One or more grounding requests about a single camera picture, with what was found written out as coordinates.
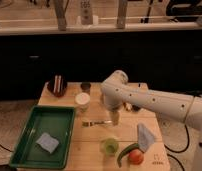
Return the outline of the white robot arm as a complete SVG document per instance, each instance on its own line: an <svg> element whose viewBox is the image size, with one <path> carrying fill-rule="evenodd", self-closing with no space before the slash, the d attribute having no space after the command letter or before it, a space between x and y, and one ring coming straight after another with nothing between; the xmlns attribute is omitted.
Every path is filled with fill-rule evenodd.
<svg viewBox="0 0 202 171"><path fill-rule="evenodd" d="M128 85L128 76L122 70L114 71L101 83L104 105L115 109L122 102L162 114L185 123L199 131L198 144L191 171L202 171L202 98L192 95L133 88Z"/></svg>

